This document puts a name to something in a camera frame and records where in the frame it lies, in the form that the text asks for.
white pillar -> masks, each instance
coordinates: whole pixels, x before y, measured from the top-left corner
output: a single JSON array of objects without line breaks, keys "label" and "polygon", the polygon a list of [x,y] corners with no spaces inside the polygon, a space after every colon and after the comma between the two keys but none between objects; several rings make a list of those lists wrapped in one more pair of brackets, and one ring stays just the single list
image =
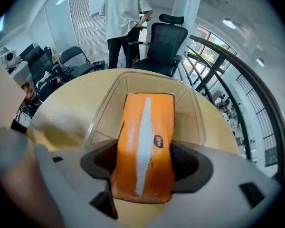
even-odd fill
[{"label": "white pillar", "polygon": [[[200,3],[200,0],[175,0],[174,6],[173,6],[172,15],[173,16],[184,16],[184,24],[182,25],[182,27],[186,28],[189,32],[187,38],[184,40],[183,44],[181,45],[178,51],[178,54],[183,57],[183,60],[185,59],[184,52],[188,52],[187,44],[189,42],[189,37],[194,32],[194,22],[195,22],[197,13],[198,13],[199,5],[200,5],[199,3]],[[179,68],[180,68],[180,72],[182,74],[183,80],[189,83],[183,67],[180,65]]]}]

bag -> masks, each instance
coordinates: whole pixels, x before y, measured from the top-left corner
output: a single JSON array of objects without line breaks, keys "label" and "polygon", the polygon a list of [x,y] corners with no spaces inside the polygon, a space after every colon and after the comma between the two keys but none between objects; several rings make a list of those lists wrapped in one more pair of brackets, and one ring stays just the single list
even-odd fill
[{"label": "bag", "polygon": [[171,198],[173,130],[174,95],[127,95],[111,176],[114,198],[139,203],[165,203]]},{"label": "bag", "polygon": [[40,80],[37,84],[38,99],[44,102],[55,90],[64,84],[63,80],[56,75],[49,74],[46,78]]}]

chair headrest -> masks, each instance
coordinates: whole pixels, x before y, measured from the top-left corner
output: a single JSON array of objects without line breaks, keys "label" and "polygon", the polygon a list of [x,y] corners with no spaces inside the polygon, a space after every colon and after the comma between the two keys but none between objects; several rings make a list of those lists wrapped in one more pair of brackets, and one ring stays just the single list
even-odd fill
[{"label": "chair headrest", "polygon": [[168,14],[161,14],[159,17],[161,22],[164,23],[169,23],[169,24],[173,24],[173,25],[182,25],[184,23],[184,17],[176,17],[176,16],[171,16]]}]

round wooden table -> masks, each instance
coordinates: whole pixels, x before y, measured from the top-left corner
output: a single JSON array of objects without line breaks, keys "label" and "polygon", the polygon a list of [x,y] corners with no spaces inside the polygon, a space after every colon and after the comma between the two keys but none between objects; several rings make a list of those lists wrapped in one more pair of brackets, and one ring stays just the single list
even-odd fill
[{"label": "round wooden table", "polygon": [[[27,135],[49,151],[81,147],[103,98],[116,78],[125,72],[152,72],[136,69],[110,69],[78,77],[55,91],[36,112]],[[239,154],[236,139],[222,114],[204,96],[196,92],[206,135],[206,146]],[[142,227],[165,206],[114,200],[119,222]]]}]

white t-shirt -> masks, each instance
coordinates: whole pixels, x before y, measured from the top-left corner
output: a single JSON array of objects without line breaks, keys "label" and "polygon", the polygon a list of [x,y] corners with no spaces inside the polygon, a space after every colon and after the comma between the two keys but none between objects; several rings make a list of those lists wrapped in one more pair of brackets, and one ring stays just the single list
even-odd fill
[{"label": "white t-shirt", "polygon": [[104,0],[99,15],[105,16],[106,39],[126,36],[140,21],[140,11],[150,10],[146,0]]},{"label": "white t-shirt", "polygon": [[221,98],[217,98],[214,102],[215,105],[219,104],[222,102],[222,99]]}]

